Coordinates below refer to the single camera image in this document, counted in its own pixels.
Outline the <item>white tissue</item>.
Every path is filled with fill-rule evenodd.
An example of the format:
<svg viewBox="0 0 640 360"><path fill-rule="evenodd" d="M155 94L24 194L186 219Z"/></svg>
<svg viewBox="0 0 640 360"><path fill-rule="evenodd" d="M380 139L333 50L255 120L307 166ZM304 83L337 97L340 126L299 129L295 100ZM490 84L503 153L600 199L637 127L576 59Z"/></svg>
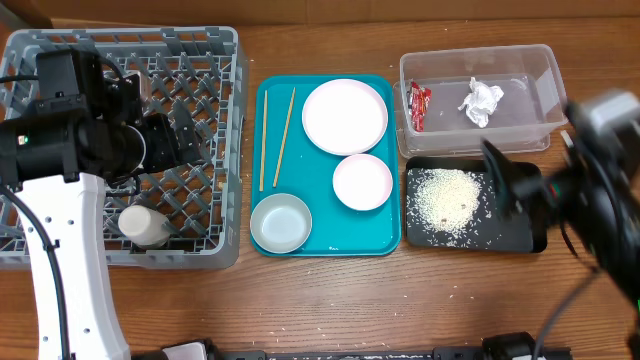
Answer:
<svg viewBox="0 0 640 360"><path fill-rule="evenodd" d="M499 86L489 86L472 77L469 82L470 92L458 107L464 111L468 119L479 128L486 128L489 117L496 111L504 91Z"/></svg>

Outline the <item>white cup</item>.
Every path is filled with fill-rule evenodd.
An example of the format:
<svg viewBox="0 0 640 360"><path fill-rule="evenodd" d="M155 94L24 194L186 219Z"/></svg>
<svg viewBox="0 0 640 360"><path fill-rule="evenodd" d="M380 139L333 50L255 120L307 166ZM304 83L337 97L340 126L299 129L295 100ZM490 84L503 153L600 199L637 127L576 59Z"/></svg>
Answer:
<svg viewBox="0 0 640 360"><path fill-rule="evenodd" d="M167 218L156 210L141 205L124 209L118 218L121 233L142 249L163 246L170 237L165 228Z"/></svg>

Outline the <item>red snack wrapper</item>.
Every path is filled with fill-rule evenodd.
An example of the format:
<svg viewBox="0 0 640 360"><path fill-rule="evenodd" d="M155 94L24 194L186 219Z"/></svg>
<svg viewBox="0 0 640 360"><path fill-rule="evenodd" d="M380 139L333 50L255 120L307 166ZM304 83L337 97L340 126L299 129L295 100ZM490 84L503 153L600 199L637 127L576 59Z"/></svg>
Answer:
<svg viewBox="0 0 640 360"><path fill-rule="evenodd" d="M415 131L423 132L425 128L426 114L432 97L432 91L429 88L421 87L415 81L412 81L408 97L412 126Z"/></svg>

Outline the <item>pink bowl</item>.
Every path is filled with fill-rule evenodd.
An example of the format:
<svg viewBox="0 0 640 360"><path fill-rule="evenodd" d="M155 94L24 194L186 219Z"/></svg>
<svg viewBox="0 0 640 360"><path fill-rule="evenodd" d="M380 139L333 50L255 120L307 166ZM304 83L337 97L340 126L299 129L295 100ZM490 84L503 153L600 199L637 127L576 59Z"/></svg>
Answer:
<svg viewBox="0 0 640 360"><path fill-rule="evenodd" d="M343 159L332 178L337 198L356 211L370 211L382 206L393 189L388 166L370 154L355 154Z"/></svg>

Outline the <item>grey bowl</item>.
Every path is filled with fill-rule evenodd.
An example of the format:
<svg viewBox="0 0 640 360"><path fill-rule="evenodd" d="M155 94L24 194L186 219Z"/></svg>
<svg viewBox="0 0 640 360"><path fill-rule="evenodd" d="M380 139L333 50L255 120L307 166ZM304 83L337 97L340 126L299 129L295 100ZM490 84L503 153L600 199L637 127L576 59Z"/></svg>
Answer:
<svg viewBox="0 0 640 360"><path fill-rule="evenodd" d="M312 214L298 197L278 193L261 200L250 217L250 232L254 242L273 254L298 250L312 231Z"/></svg>

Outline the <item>large white plate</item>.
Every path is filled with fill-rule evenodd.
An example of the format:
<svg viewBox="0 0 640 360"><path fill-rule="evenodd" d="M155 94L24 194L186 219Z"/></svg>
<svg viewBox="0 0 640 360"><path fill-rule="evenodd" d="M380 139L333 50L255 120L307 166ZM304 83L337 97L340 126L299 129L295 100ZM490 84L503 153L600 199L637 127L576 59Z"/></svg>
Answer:
<svg viewBox="0 0 640 360"><path fill-rule="evenodd" d="M372 149L384 136L389 115L382 96L354 79L335 79L315 88L304 102L302 125L319 149L350 156Z"/></svg>

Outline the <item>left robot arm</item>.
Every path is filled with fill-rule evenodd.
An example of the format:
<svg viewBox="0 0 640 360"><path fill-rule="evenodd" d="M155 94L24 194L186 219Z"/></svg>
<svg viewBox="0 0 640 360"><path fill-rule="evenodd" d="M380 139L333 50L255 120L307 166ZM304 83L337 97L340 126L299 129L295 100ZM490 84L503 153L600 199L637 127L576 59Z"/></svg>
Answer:
<svg viewBox="0 0 640 360"><path fill-rule="evenodd" d="M143 111L140 78L75 49L40 53L39 96L1 125L1 192L17 208L30 257L42 359L127 359L103 236L108 187L198 162L186 109Z"/></svg>

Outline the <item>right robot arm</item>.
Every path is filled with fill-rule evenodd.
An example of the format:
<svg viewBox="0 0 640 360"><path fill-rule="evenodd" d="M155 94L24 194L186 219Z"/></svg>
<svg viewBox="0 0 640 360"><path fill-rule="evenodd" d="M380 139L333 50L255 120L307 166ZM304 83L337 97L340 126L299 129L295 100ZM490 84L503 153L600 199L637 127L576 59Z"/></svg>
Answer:
<svg viewBox="0 0 640 360"><path fill-rule="evenodd" d="M544 227L569 225L632 302L639 300L639 99L613 89L565 116L567 161L552 175L527 175L489 141L481 145L501 217L525 214Z"/></svg>

